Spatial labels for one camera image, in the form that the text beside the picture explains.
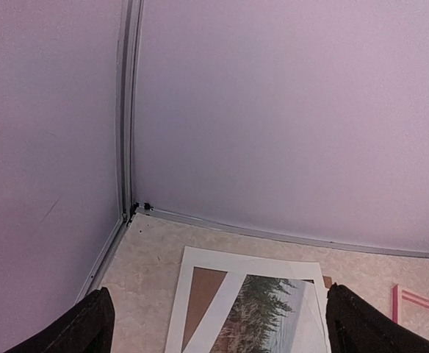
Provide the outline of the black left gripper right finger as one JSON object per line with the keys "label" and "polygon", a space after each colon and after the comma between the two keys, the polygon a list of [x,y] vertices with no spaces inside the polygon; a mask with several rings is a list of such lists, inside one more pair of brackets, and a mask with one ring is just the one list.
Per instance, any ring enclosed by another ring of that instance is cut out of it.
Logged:
{"label": "black left gripper right finger", "polygon": [[332,353],[429,353],[429,340],[393,322],[344,285],[327,294]]}

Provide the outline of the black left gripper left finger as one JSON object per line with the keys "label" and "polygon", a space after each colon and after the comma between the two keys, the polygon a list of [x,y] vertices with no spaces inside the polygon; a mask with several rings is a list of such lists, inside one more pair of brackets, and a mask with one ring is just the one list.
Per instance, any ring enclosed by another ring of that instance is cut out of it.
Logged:
{"label": "black left gripper left finger", "polygon": [[94,290],[41,332],[6,353],[110,353],[115,308],[107,288]]}

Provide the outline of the pink wooden picture frame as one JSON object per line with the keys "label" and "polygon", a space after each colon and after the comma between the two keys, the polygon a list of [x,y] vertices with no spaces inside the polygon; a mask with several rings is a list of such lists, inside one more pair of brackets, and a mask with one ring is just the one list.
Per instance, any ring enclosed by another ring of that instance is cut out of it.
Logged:
{"label": "pink wooden picture frame", "polygon": [[409,290],[402,285],[392,288],[392,320],[402,324],[402,302],[407,301],[429,310],[429,298]]}

